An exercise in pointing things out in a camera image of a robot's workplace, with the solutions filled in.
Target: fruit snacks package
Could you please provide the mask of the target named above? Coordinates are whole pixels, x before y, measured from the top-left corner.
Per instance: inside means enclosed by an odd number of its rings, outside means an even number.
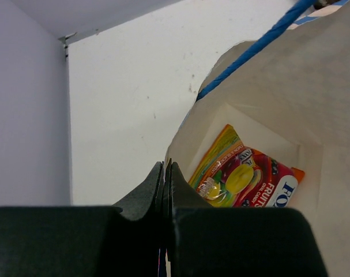
[[[243,145],[226,125],[189,184],[214,207],[285,207],[304,172]]]

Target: blue string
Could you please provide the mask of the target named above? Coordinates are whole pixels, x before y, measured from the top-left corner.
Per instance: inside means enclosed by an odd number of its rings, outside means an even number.
[[[218,77],[203,88],[197,96],[197,100],[202,99],[209,92],[214,90],[221,84],[228,76],[230,76],[236,69],[241,67],[253,56],[262,51],[272,41],[281,36],[286,29],[294,23],[294,21],[301,16],[310,6],[316,3],[317,0],[300,0],[297,2],[286,14],[269,30],[266,34],[258,39],[252,46],[249,47],[238,59],[236,59],[229,67],[225,69]]]

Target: white paper bag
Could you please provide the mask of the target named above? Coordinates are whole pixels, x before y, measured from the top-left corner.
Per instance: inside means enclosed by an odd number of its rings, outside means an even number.
[[[330,276],[350,276],[350,1],[316,16],[324,17],[291,26],[196,102],[167,159],[189,180],[229,123],[245,145],[303,169],[289,206],[310,222]],[[251,44],[225,53],[202,87]]]

